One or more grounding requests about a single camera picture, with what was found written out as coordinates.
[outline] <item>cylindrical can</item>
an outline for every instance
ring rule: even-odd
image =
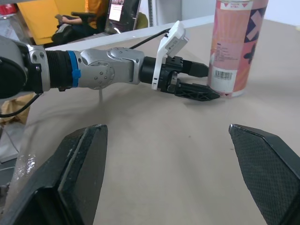
[[[208,85],[222,96],[247,84],[268,0],[217,0]]]

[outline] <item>computer monitor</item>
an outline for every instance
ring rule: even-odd
[[[110,0],[105,33],[117,34],[135,29],[141,0]]]

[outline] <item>black ribbed coupling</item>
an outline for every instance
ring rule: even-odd
[[[71,88],[73,84],[72,65],[68,52],[46,51],[51,88]]]

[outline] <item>person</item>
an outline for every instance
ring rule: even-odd
[[[81,18],[56,15],[59,29],[52,36],[52,41],[61,45],[104,31],[108,6],[109,0],[85,0],[85,12],[96,14],[96,18],[89,19],[89,26],[84,26]]]

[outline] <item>wall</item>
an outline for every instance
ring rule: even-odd
[[[153,18],[154,26],[182,20],[181,0],[152,0],[152,2],[153,14],[156,14],[156,18]]]
[[[300,25],[299,0],[269,0],[265,18],[291,25]]]
[[[214,15],[215,7],[215,0],[182,0],[182,19]]]
[[[182,19],[213,15],[215,4],[215,0],[182,0]],[[300,0],[269,0],[265,18],[300,25]]]

